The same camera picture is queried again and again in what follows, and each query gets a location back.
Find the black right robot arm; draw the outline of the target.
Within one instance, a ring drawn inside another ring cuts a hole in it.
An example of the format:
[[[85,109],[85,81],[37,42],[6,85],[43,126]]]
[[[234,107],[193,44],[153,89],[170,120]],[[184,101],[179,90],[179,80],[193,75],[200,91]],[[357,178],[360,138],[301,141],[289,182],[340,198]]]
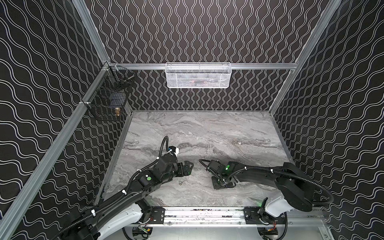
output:
[[[215,190],[231,189],[237,183],[253,183],[275,188],[262,209],[277,217],[292,209],[310,212],[313,206],[326,206],[334,201],[331,191],[314,182],[292,163],[277,167],[245,165],[240,162],[222,164],[219,161],[200,159],[199,162],[212,174]]]

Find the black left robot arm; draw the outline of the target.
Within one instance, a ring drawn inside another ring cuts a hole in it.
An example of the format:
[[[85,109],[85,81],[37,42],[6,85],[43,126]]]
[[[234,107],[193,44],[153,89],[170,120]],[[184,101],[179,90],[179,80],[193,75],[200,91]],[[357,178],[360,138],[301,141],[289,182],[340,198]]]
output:
[[[173,178],[191,175],[194,164],[178,161],[179,149],[169,146],[169,137],[162,140],[157,158],[137,170],[126,187],[104,202],[75,214],[74,220],[59,230],[52,240],[100,240],[102,228],[133,204],[145,199]]]

